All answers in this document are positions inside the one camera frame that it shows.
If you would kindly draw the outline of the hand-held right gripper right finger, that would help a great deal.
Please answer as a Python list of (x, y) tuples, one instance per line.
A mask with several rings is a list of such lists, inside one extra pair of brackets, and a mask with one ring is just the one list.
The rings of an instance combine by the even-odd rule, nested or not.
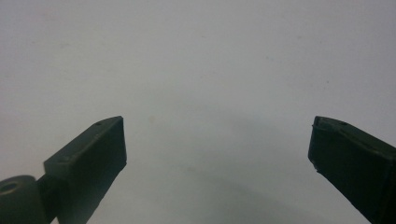
[(372, 224), (396, 224), (396, 147), (317, 116), (308, 159)]

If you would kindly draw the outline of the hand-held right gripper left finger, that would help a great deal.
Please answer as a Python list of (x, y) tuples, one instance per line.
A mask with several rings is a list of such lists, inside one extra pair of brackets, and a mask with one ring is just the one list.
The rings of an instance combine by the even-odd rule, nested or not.
[(94, 123), (44, 161), (38, 186), (46, 220), (86, 224), (126, 163), (123, 117)]

